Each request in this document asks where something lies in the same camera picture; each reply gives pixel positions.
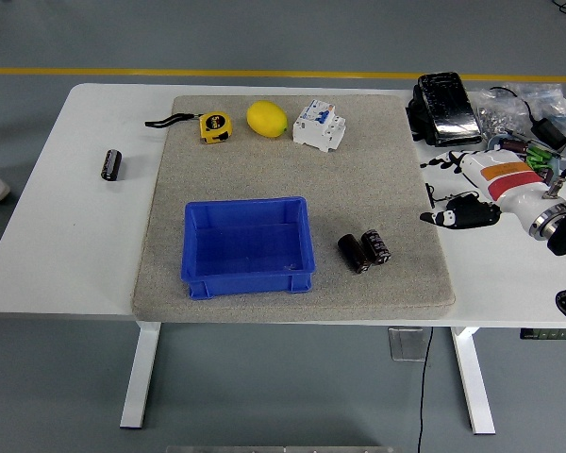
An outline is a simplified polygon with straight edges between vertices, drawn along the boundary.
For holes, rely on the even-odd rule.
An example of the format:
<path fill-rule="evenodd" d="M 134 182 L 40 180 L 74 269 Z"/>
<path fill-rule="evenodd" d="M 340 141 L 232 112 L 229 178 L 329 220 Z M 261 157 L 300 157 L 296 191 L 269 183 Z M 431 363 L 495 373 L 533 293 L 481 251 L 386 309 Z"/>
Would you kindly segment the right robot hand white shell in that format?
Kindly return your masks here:
<path fill-rule="evenodd" d="M 420 219 L 448 229 L 471 229 L 496 224 L 503 213 L 512 213 L 529 236 L 549 240 L 566 215 L 566 202 L 549 198 L 548 185 L 515 153 L 506 149 L 485 152 L 452 152 L 427 163 L 452 168 L 474 188 L 451 196 L 446 208 L 424 212 Z"/>

